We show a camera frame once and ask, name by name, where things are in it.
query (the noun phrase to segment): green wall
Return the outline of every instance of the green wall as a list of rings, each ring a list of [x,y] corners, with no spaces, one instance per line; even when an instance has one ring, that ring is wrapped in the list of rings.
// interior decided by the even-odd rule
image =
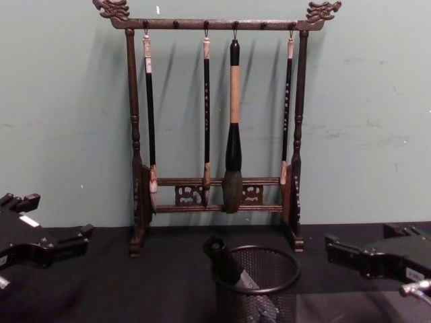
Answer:
[[[130,0],[129,6],[133,17],[303,19],[308,2]],[[333,21],[310,34],[302,223],[428,220],[430,10],[428,1],[345,0]],[[137,32],[135,45],[141,152],[148,163],[142,36]],[[202,176],[203,32],[150,36],[158,175]],[[223,176],[232,33],[209,36],[211,170]],[[238,32],[246,177],[279,175],[287,38],[287,32]],[[41,194],[32,217],[45,226],[129,225],[124,33],[91,0],[3,0],[0,40],[0,194]],[[292,134],[291,119],[289,155]],[[212,198],[220,200],[221,191],[213,190]],[[268,190],[265,198],[277,200],[277,192]],[[160,189],[158,202],[172,203],[172,190]],[[153,224],[272,221],[277,217],[266,213],[160,214]]]

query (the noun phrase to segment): black mesh cup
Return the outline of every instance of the black mesh cup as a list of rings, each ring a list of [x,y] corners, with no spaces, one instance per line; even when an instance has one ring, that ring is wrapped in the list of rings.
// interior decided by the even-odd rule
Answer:
[[[216,322],[295,323],[296,294],[291,287],[300,276],[298,260],[292,254],[260,246],[242,246],[231,253],[259,288],[226,284],[213,271]]]

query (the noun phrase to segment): stand foot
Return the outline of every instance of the stand foot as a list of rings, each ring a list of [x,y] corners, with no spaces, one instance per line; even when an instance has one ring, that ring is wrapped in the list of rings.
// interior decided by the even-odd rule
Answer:
[[[141,256],[141,247],[144,237],[144,230],[138,230],[133,234],[129,244],[129,256],[131,258],[139,258]]]
[[[287,241],[289,242],[290,247],[294,252],[304,251],[304,238],[301,236],[297,236],[287,223],[283,223],[283,232]]]

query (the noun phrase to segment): dragon carving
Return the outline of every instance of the dragon carving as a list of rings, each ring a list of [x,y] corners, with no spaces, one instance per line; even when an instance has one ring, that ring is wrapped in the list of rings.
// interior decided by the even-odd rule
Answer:
[[[127,0],[93,0],[97,10],[103,9],[100,13],[103,18],[117,18],[122,21],[129,19],[129,6]]]
[[[318,5],[314,2],[309,3],[309,8],[307,9],[308,14],[307,22],[310,24],[314,24],[319,20],[331,20],[334,18],[334,15],[331,15],[331,12],[337,12],[341,7],[341,2],[337,1],[333,5],[329,2],[324,2],[321,5]]]

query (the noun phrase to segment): brush rack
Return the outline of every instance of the brush rack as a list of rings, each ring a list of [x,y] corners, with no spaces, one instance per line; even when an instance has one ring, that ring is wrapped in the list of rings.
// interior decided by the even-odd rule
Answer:
[[[334,18],[333,12],[341,7],[341,2],[334,4],[309,3],[306,20],[200,20],[200,19],[143,19],[129,18],[129,6],[126,0],[92,0],[100,15],[108,18],[114,28],[125,31],[127,46],[127,67],[129,78],[129,101],[131,116],[131,137],[133,148],[133,218],[134,230],[130,241],[130,256],[139,257],[147,229],[152,221],[150,199],[150,169],[141,159],[139,134],[139,104],[137,91],[137,72],[135,62],[135,30],[291,30],[300,36],[298,71],[296,79],[294,151],[288,165],[287,180],[281,187],[280,177],[243,178],[242,202],[239,212],[258,211],[281,213],[281,227],[286,234],[291,248],[295,252],[304,250],[304,240],[300,230],[300,178],[301,178],[301,136],[304,114],[304,94],[306,79],[307,40],[309,32],[323,28],[327,20]],[[223,205],[205,206],[203,178],[158,178],[158,186],[175,187],[175,203],[158,205],[156,213],[183,212],[224,212]],[[221,186],[222,178],[211,178],[211,186]],[[281,204],[263,203],[265,186],[278,186],[281,190]]]

